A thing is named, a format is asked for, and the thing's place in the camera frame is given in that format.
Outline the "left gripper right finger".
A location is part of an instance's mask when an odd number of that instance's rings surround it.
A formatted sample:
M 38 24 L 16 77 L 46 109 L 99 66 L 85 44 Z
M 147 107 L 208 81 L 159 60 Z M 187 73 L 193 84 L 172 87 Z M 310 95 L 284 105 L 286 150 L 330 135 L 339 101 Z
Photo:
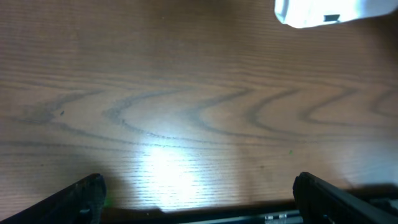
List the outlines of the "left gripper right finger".
M 397 224 L 397 187 L 392 184 L 344 190 L 302 172 L 293 195 L 304 224 Z

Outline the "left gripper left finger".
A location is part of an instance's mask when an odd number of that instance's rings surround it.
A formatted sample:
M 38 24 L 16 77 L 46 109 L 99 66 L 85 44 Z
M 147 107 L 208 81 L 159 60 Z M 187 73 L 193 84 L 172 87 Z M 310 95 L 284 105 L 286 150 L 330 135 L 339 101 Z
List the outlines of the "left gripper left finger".
M 101 174 L 91 174 L 1 224 L 98 224 L 106 200 Z

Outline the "white t-shirt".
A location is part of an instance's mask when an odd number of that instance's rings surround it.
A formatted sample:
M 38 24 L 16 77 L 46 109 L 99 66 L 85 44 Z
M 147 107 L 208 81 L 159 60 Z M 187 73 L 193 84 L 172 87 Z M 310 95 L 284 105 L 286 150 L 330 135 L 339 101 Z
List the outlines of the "white t-shirt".
M 397 0 L 275 0 L 279 22 L 303 29 L 385 16 L 397 9 Z

